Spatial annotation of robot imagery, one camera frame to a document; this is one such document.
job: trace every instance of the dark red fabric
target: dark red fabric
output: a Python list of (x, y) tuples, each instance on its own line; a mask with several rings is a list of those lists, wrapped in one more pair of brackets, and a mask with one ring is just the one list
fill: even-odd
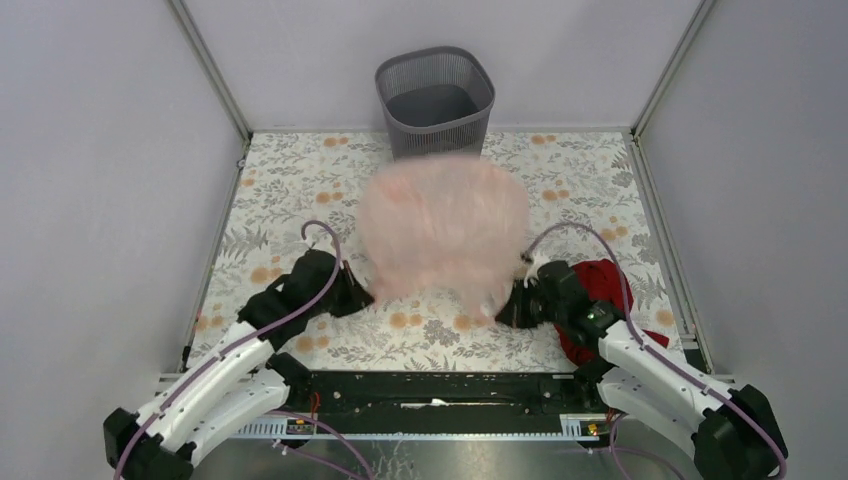
[[(589, 292), (589, 298), (591, 300), (607, 301), (615, 305), (622, 312), (624, 311), (624, 297), (621, 294), (621, 282), (618, 278), (618, 270), (611, 260), (580, 262), (573, 265), (572, 268), (577, 273), (577, 278), (580, 280), (583, 288)], [(630, 291), (629, 282), (627, 283), (627, 305), (630, 310), (633, 309), (633, 292)], [(556, 329), (557, 333), (559, 333), (559, 343), (562, 345), (562, 350), (571, 363), (579, 367), (595, 358), (595, 354), (588, 349), (571, 343), (571, 340), (561, 328), (556, 327)], [(645, 334), (662, 345), (663, 348), (668, 347), (669, 339), (665, 335), (647, 330), (645, 330)]]

